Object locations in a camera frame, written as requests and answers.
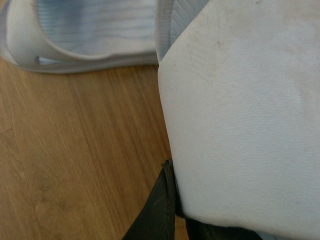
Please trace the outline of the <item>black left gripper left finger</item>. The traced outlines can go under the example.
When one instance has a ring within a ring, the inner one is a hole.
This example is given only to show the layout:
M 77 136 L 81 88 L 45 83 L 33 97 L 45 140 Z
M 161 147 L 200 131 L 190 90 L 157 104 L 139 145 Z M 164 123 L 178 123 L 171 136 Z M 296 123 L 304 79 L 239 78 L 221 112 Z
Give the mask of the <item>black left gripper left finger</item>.
M 166 159 L 142 210 L 124 240 L 173 240 L 176 225 L 176 180 L 173 161 Z

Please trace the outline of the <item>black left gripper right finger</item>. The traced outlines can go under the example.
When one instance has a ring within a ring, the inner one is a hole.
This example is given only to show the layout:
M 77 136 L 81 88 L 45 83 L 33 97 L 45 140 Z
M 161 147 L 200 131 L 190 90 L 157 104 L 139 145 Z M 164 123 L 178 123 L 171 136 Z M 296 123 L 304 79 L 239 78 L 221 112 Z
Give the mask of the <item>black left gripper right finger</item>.
M 241 227 L 215 226 L 187 217 L 183 210 L 180 189 L 176 181 L 176 215 L 185 221 L 189 240 L 261 240 L 252 230 Z

